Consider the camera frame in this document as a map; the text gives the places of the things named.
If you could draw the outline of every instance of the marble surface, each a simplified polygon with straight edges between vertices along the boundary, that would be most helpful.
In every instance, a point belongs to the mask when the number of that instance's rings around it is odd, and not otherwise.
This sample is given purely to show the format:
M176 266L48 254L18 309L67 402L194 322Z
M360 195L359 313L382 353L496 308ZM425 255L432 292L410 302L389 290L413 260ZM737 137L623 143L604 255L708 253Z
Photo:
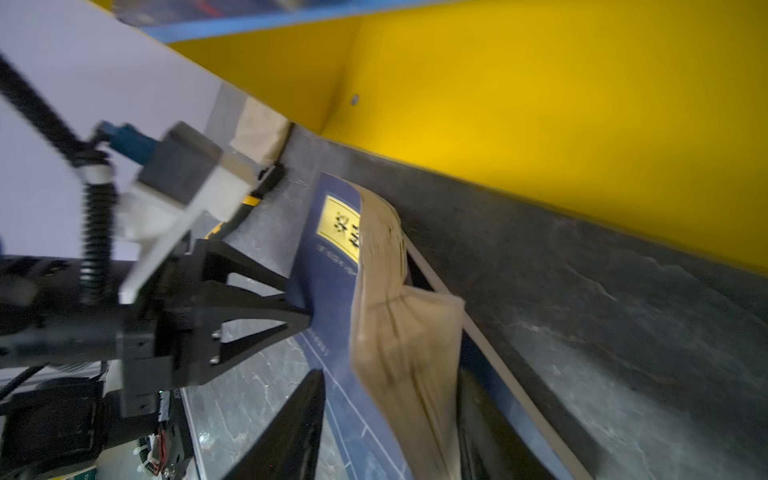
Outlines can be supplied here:
M765 277L301 128L283 161L287 178L230 237L236 248L289 272L319 173L358 183L397 209L595 478L768 478ZM204 478L220 478L303 376L296 353L288 340L188 390ZM326 433L318 478L336 478L343 469Z

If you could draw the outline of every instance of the blue book cover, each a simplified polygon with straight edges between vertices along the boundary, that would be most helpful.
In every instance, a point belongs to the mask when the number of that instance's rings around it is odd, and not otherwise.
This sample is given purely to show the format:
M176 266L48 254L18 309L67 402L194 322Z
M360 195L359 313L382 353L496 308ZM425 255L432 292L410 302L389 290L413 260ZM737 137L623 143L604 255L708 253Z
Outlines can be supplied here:
M326 377L328 423L349 478L411 478L400 447L349 364L350 311L358 273L360 195L323 174L293 264L286 299L309 310L312 322L296 341L310 368ZM412 276L424 278L409 261ZM522 441L555 478L573 475L508 385L466 333L460 365L484 387Z

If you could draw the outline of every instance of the screw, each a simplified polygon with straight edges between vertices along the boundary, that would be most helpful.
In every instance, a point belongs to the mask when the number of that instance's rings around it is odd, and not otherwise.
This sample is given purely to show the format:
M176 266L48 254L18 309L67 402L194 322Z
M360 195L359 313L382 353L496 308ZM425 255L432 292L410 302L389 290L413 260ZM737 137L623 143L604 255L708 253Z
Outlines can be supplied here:
M165 478L171 478L174 475L176 475L176 465L171 463L169 466L163 468L163 476Z

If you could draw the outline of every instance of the black and yellow object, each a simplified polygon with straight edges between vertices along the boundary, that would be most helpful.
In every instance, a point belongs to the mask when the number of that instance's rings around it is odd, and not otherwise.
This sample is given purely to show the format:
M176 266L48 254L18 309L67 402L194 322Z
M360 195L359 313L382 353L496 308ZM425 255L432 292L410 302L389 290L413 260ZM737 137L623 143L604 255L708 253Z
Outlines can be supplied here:
M259 186L256 187L249 195L243 198L243 203L237 212L227 222L219 222L208 235L205 236L206 240L223 240L230 233L234 232L240 224L248 217L250 211L258 205L264 198L266 192L272 190L277 182L285 175L285 167L282 164L274 164L272 167L268 167L259 174Z

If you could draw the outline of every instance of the white wall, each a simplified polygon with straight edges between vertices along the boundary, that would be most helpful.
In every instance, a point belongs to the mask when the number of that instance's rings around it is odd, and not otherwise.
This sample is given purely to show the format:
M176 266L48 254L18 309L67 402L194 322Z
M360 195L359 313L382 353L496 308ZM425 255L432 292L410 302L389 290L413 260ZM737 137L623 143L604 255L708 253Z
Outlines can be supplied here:
M85 0L0 0L0 51L85 137L100 120L161 136L202 131L220 80ZM136 166L112 156L118 188ZM3 253L80 257L81 186L58 153L0 100ZM118 244L114 257L136 250Z

